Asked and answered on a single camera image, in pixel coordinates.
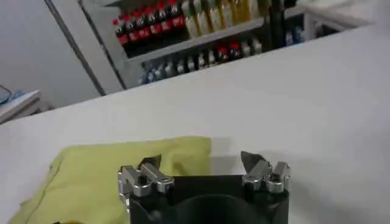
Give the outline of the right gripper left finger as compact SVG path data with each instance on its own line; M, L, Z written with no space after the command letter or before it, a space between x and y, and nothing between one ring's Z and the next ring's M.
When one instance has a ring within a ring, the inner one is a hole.
M130 197L149 196L153 187L158 193L167 194L174 186L174 178L160 171L162 155L146 157L137 167L121 166L117 172L118 193L120 200L130 204Z

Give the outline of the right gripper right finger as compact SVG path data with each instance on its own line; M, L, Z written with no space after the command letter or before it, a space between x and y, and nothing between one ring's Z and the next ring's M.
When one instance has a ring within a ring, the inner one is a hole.
M264 188L271 194L290 191L291 169L288 163L279 161L275 166L262 155L241 151L241 162L246 174L242 176L242 184L252 191Z

